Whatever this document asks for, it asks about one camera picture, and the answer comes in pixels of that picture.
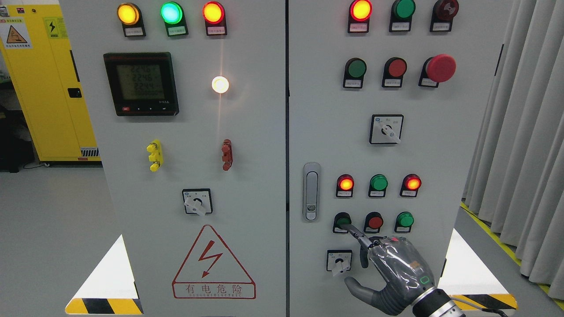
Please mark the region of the grey robotic humanoid hand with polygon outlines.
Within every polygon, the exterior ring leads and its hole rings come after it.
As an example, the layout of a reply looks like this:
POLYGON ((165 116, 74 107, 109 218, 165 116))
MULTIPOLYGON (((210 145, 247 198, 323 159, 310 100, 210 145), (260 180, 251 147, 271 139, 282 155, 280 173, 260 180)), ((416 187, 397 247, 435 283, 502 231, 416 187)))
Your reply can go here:
POLYGON ((386 281, 385 287, 376 291, 363 287, 354 277, 346 277, 347 289, 360 301, 389 316, 397 316, 423 293, 434 288, 430 266, 405 237, 367 237, 351 224, 342 224, 339 228, 345 229, 359 242, 361 267, 367 268, 373 263, 386 281))

